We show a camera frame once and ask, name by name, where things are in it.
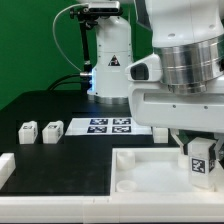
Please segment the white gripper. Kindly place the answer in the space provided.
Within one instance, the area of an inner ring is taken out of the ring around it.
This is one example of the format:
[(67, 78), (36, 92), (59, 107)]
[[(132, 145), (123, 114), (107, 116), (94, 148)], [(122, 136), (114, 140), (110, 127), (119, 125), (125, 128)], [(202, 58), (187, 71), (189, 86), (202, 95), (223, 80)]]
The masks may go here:
[(132, 118), (143, 126), (171, 128), (184, 154), (179, 130), (224, 133), (224, 75), (207, 84), (200, 94), (176, 95), (160, 82), (160, 59), (151, 54), (125, 69)]

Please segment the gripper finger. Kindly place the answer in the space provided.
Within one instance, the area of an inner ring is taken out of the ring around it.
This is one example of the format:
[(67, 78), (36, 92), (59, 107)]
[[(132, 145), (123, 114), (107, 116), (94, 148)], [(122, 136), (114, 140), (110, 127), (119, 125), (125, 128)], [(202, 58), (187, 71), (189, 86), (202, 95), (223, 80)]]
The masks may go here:
[(215, 150), (216, 156), (219, 156), (219, 151), (222, 145), (224, 144), (224, 134), (215, 133), (214, 138), (217, 140), (214, 150)]

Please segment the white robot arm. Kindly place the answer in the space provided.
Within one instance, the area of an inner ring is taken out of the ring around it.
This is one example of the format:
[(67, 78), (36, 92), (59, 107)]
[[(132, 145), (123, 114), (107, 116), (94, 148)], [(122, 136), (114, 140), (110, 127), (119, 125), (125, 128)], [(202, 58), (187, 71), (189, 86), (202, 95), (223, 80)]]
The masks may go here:
[[(153, 52), (138, 61), (129, 23), (112, 14), (123, 2), (152, 31)], [(92, 0), (87, 9), (100, 13), (94, 100), (127, 100), (140, 125), (224, 133), (224, 0)]]

